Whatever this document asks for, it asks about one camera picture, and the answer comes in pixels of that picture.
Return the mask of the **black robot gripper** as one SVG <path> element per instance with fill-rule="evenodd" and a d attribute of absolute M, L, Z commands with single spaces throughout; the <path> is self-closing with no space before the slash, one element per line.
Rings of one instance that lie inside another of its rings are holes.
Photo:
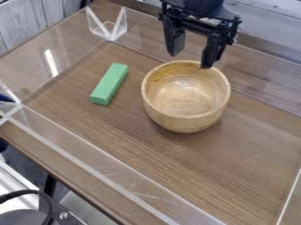
<path fill-rule="evenodd" d="M 226 9 L 225 0 L 160 0 L 166 48 L 176 56 L 185 47 L 186 30 L 207 37 L 201 67 L 210 69 L 219 60 L 226 44 L 231 45 L 242 18 Z"/>

